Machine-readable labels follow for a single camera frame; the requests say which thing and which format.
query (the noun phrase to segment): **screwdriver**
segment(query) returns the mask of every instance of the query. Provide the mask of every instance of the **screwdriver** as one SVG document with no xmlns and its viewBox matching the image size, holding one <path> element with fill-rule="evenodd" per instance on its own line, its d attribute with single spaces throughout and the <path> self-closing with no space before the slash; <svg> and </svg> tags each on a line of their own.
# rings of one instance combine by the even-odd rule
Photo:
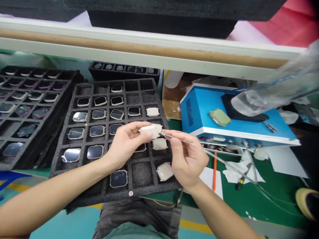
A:
<svg viewBox="0 0 319 239">
<path fill-rule="evenodd" d="M 252 166 L 252 163 L 249 163 L 248 165 L 247 165 L 247 168 L 248 168 L 248 170 L 244 173 L 244 175 L 247 175 L 247 173 L 248 173 L 248 171 L 250 170 L 250 167 Z M 236 184 L 236 190 L 240 190 L 241 188 L 242 188 L 242 186 L 243 186 L 243 184 L 244 184 L 244 180 L 245 180 L 245 177 L 244 176 L 242 176 L 239 180 L 238 180 L 238 183 Z"/>
</svg>

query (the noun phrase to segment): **right hand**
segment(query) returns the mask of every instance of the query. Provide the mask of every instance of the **right hand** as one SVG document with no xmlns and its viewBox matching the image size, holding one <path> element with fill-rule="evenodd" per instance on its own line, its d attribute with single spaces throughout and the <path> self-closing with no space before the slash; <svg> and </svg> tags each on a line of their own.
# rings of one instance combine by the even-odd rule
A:
<svg viewBox="0 0 319 239">
<path fill-rule="evenodd" d="M 189 191 L 200 182 L 199 175 L 207 166 L 209 157 L 202 150 L 202 145 L 197 137 L 176 130 L 163 130 L 163 132 L 173 136 L 173 138 L 166 137 L 166 139 L 170 141 L 172 146 L 172 169 L 174 176 L 179 183 Z M 196 146 L 182 143 L 181 139 L 193 143 Z"/>
</svg>

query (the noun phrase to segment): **left hand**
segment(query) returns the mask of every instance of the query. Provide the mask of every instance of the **left hand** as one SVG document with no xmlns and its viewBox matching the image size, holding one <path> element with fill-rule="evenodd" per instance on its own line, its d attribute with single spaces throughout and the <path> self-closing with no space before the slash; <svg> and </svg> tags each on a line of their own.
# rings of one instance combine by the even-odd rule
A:
<svg viewBox="0 0 319 239">
<path fill-rule="evenodd" d="M 141 144 L 151 141 L 152 134 L 139 133 L 141 127 L 148 125 L 151 123 L 135 121 L 119 127 L 105 160 L 112 160 L 117 169 L 122 168 Z"/>
</svg>

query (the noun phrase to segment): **gray pants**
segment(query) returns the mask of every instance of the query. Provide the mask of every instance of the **gray pants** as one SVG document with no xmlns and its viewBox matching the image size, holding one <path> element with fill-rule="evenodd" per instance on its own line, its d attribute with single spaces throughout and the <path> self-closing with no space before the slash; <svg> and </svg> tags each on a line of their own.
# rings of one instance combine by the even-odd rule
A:
<svg viewBox="0 0 319 239">
<path fill-rule="evenodd" d="M 160 203 L 166 206 L 138 197 L 104 203 L 93 239 L 106 237 L 124 222 L 132 222 L 140 226 L 152 225 L 158 232 L 170 238 L 177 238 L 182 207 L 174 207 L 165 202 Z"/>
</svg>

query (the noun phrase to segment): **white tissue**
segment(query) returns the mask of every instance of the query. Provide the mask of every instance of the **white tissue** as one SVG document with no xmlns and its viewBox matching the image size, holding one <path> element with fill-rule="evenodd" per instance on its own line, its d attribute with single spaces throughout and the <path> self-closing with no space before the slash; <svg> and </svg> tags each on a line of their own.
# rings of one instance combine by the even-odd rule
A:
<svg viewBox="0 0 319 239">
<path fill-rule="evenodd" d="M 244 151 L 244 154 L 242 155 L 242 159 L 239 163 L 235 163 L 235 162 L 228 162 L 228 163 L 231 166 L 233 166 L 234 168 L 236 168 L 237 170 L 239 170 L 240 172 L 245 173 L 248 170 L 247 165 L 249 163 L 251 163 L 251 159 L 250 159 L 248 153 L 249 152 L 247 150 Z M 252 165 L 250 167 L 248 174 L 247 174 L 247 177 L 251 178 L 252 180 L 255 180 L 253 168 L 254 168 L 254 166 Z M 242 177 L 239 173 L 234 171 L 228 165 L 226 165 L 226 169 L 227 170 L 223 171 L 223 174 L 226 176 L 226 179 L 229 183 L 237 183 L 238 180 Z M 265 180 L 263 180 L 263 178 L 260 176 L 260 174 L 257 170 L 256 170 L 256 174 L 257 174 L 257 181 L 265 183 Z M 244 184 L 246 184 L 246 183 L 250 183 L 250 181 L 245 179 Z"/>
</svg>

